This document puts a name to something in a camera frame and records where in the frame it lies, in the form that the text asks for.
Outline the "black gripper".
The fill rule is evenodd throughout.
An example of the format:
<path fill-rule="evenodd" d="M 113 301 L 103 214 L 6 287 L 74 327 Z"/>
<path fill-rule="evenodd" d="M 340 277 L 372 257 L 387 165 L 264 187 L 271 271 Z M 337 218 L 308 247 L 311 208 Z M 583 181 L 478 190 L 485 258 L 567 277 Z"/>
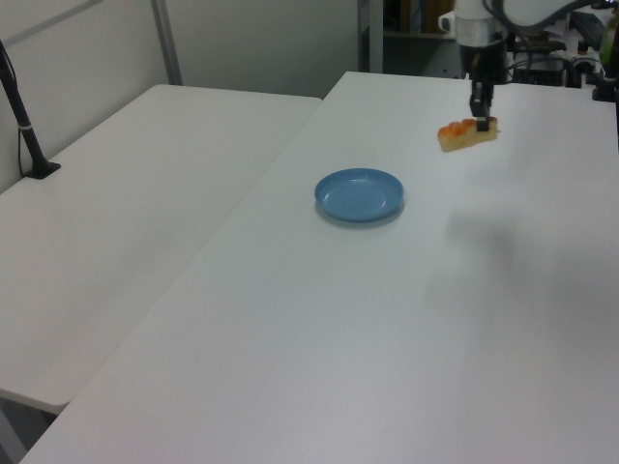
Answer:
<path fill-rule="evenodd" d="M 472 47 L 459 45 L 461 68 L 471 82 L 469 106 L 476 120 L 478 132 L 488 131 L 488 119 L 494 95 L 494 85 L 507 81 L 505 42 L 489 46 Z"/>

